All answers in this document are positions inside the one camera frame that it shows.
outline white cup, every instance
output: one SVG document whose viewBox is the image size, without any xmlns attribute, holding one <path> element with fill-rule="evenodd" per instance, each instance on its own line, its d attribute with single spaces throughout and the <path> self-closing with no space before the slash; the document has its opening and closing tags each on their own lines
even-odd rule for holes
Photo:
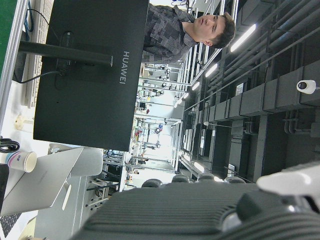
<svg viewBox="0 0 320 240">
<path fill-rule="evenodd" d="M 9 168 L 30 173 L 35 169 L 37 154 L 34 151 L 1 153 L 0 163 L 7 164 Z"/>
</svg>

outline laptop lid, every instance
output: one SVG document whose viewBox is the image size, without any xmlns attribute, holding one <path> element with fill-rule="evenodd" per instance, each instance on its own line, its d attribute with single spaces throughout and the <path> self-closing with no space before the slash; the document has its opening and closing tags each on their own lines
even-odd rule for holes
<svg viewBox="0 0 320 240">
<path fill-rule="evenodd" d="M 37 159 L 3 201 L 1 216 L 52 207 L 83 147 Z"/>
</svg>

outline monitor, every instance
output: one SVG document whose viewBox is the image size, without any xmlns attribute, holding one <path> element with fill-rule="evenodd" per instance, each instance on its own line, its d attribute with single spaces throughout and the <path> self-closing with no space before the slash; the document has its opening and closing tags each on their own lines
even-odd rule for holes
<svg viewBox="0 0 320 240">
<path fill-rule="evenodd" d="M 60 73 L 40 79 L 34 139 L 129 150 L 148 4 L 54 1 L 46 44 L 112 56 L 112 67 L 42 57 L 42 74 Z"/>
</svg>

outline ceiling light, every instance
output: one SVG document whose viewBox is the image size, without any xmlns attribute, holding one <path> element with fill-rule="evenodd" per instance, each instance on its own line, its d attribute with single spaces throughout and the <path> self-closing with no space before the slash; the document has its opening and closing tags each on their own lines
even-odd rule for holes
<svg viewBox="0 0 320 240">
<path fill-rule="evenodd" d="M 190 156 L 189 155 L 182 155 L 182 157 L 185 159 L 185 160 L 187 160 L 188 162 L 190 162 Z"/>
<path fill-rule="evenodd" d="M 196 90 L 196 88 L 199 87 L 199 85 L 200 85 L 200 82 L 197 81 L 197 82 L 195 83 L 195 85 L 193 85 L 192 91 Z"/>
<path fill-rule="evenodd" d="M 216 63 L 215 65 L 213 65 L 209 71 L 206 72 L 205 77 L 207 78 L 210 74 L 212 74 L 214 72 L 214 70 L 216 70 L 218 67 L 218 64 Z"/>
<path fill-rule="evenodd" d="M 213 180 L 214 180 L 215 182 L 221 182 L 221 183 L 224 182 L 221 178 L 219 178 L 219 177 L 217 177 L 217 176 L 214 176 L 214 177 L 213 177 Z"/>
<path fill-rule="evenodd" d="M 230 52 L 236 50 L 253 32 L 256 30 L 256 25 L 253 24 L 231 47 Z"/>
<path fill-rule="evenodd" d="M 201 166 L 199 163 L 194 162 L 194 166 L 200 170 L 202 173 L 205 171 L 205 168 L 203 166 Z"/>
</svg>

